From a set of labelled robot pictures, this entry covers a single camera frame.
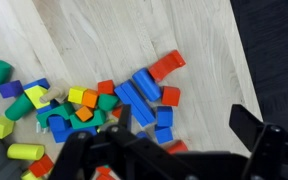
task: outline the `wooden floor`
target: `wooden floor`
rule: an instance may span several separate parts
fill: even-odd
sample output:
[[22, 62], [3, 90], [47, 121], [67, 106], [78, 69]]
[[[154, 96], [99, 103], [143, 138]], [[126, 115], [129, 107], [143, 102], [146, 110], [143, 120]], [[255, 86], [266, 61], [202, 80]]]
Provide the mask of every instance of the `wooden floor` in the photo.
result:
[[[23, 84], [46, 77], [118, 85], [173, 49], [187, 62], [160, 83], [182, 91], [174, 137], [190, 150], [248, 155], [228, 126], [230, 108], [261, 115], [229, 0], [0, 0], [0, 59]], [[0, 97], [0, 115], [13, 101]], [[8, 140], [45, 144], [54, 160], [62, 144], [35, 134], [35, 114]]]

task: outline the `red block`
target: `red block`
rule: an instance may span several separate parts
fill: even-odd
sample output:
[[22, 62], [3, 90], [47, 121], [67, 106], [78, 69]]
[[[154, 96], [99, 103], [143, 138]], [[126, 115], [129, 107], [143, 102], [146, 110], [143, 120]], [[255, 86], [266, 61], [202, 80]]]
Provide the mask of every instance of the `red block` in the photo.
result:
[[186, 147], [186, 144], [182, 140], [179, 140], [177, 143], [175, 143], [173, 146], [167, 149], [167, 152], [170, 154], [175, 154], [177, 152], [186, 152], [186, 151], [188, 151], [188, 149]]
[[100, 174], [108, 175], [111, 172], [111, 168], [106, 168], [104, 166], [96, 168], [96, 171], [98, 171]]
[[120, 118], [121, 113], [122, 113], [122, 106], [119, 106], [112, 111], [112, 115], [117, 118]]
[[104, 174], [100, 174], [96, 180], [115, 180], [112, 176], [110, 175], [104, 175]]
[[114, 83], [113, 80], [106, 80], [97, 83], [98, 94], [110, 94], [114, 95]]
[[173, 70], [182, 67], [186, 64], [182, 56], [177, 50], [173, 50], [155, 64], [148, 71], [156, 82], [162, 81]]
[[177, 87], [164, 86], [162, 95], [162, 104], [168, 106], [178, 106], [181, 90]]
[[47, 174], [53, 166], [54, 164], [52, 160], [45, 154], [40, 160], [31, 164], [29, 170], [34, 174], [34, 176], [41, 177]]

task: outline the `light wood surface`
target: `light wood surface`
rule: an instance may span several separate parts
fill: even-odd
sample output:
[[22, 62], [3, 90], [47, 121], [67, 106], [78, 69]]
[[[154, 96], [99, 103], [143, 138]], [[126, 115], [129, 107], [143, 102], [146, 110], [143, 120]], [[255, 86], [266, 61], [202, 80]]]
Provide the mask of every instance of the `light wood surface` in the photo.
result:
[[[230, 108], [243, 104], [261, 115], [228, 0], [0, 0], [0, 59], [23, 84], [46, 77], [118, 85], [173, 49], [187, 65], [159, 85], [182, 92], [174, 138], [190, 150], [248, 155], [228, 126]], [[0, 96], [0, 115], [13, 101]], [[19, 120], [7, 139], [44, 144], [55, 160], [62, 144], [35, 133], [35, 115]]]

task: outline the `blue rectangular block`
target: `blue rectangular block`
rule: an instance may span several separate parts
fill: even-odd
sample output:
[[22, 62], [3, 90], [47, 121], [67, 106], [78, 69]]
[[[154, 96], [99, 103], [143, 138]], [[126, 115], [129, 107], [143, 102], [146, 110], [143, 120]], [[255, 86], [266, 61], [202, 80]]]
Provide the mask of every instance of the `blue rectangular block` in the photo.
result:
[[2, 97], [9, 98], [9, 97], [17, 97], [24, 93], [21, 81], [12, 81], [9, 83], [5, 83], [0, 85], [0, 92]]
[[80, 131], [88, 131], [90, 132], [93, 136], [97, 134], [95, 127], [88, 127], [88, 128], [83, 128], [83, 129], [73, 129], [69, 128], [66, 131], [60, 131], [60, 132], [52, 132], [53, 137], [56, 143], [61, 143], [65, 142], [67, 138], [74, 132], [80, 132]]
[[163, 144], [173, 140], [172, 130], [169, 127], [162, 128], [155, 126], [155, 136], [159, 144]]
[[158, 127], [173, 126], [173, 109], [171, 106], [157, 107], [157, 126]]
[[40, 109], [37, 109], [36, 110], [37, 114], [43, 114], [47, 111], [50, 111], [50, 110], [56, 108], [58, 105], [59, 105], [59, 103], [56, 100], [52, 100], [52, 101], [50, 101], [50, 105], [42, 107]]
[[134, 87], [132, 81], [128, 80], [124, 82], [122, 85], [122, 89], [131, 99], [133, 104], [137, 107], [137, 109], [141, 112], [141, 114], [145, 117], [148, 123], [152, 123], [155, 120], [153, 110], [147, 104], [147, 102], [143, 99], [141, 94]]
[[48, 83], [46, 78], [42, 78], [42, 79], [39, 79], [37, 81], [26, 84], [25, 86], [23, 86], [23, 88], [24, 88], [24, 90], [26, 90], [26, 89], [29, 89], [29, 88], [34, 87], [34, 86], [42, 86], [45, 89], [50, 88], [50, 84]]
[[146, 68], [142, 68], [133, 74], [136, 85], [151, 102], [156, 101], [162, 96], [161, 89]]
[[70, 121], [65, 120], [62, 116], [50, 116], [47, 120], [52, 132], [66, 131], [70, 127]]
[[117, 86], [114, 89], [114, 92], [117, 94], [117, 96], [121, 99], [121, 101], [124, 104], [130, 104], [131, 105], [131, 112], [133, 116], [136, 118], [136, 120], [140, 123], [142, 127], [145, 127], [149, 123], [146, 121], [144, 116], [141, 114], [141, 112], [137, 109], [137, 107], [133, 104], [131, 99], [125, 94], [124, 90], [122, 89], [121, 85]]
[[146, 132], [144, 132], [144, 131], [141, 131], [141, 132], [137, 133], [136, 136], [138, 138], [147, 138], [147, 139], [149, 139], [149, 137], [147, 136]]

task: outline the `orange block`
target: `orange block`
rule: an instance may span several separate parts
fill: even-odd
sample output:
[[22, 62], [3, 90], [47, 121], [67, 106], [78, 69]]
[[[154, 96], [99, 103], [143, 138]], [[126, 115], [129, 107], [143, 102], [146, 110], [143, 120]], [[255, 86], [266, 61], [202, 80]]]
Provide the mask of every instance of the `orange block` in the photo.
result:
[[95, 108], [97, 104], [98, 93], [92, 89], [88, 89], [84, 92], [82, 105]]
[[168, 106], [178, 106], [181, 90], [177, 87], [164, 86], [162, 95], [162, 104]]
[[118, 106], [112, 111], [112, 115], [117, 118], [120, 118], [121, 113], [122, 113], [122, 106]]
[[112, 176], [110, 175], [104, 175], [104, 174], [100, 174], [96, 180], [115, 180]]
[[188, 151], [188, 149], [186, 147], [186, 144], [182, 140], [179, 140], [177, 143], [175, 143], [173, 146], [167, 149], [167, 152], [170, 154], [174, 154], [177, 152], [186, 152], [186, 151]]
[[33, 162], [28, 169], [35, 177], [41, 177], [47, 174], [53, 166], [52, 160], [45, 154], [40, 160]]
[[75, 114], [80, 118], [81, 121], [85, 122], [87, 120], [89, 120], [91, 117], [93, 117], [93, 110], [83, 106], [82, 108], [80, 108], [79, 110], [77, 110], [75, 112]]
[[113, 80], [106, 80], [97, 83], [98, 94], [110, 94], [114, 95], [114, 83]]
[[162, 81], [173, 70], [182, 67], [186, 64], [182, 56], [177, 50], [173, 50], [155, 64], [148, 71], [156, 82]]
[[108, 175], [111, 172], [111, 168], [100, 166], [96, 168], [96, 171], [98, 171], [100, 174]]

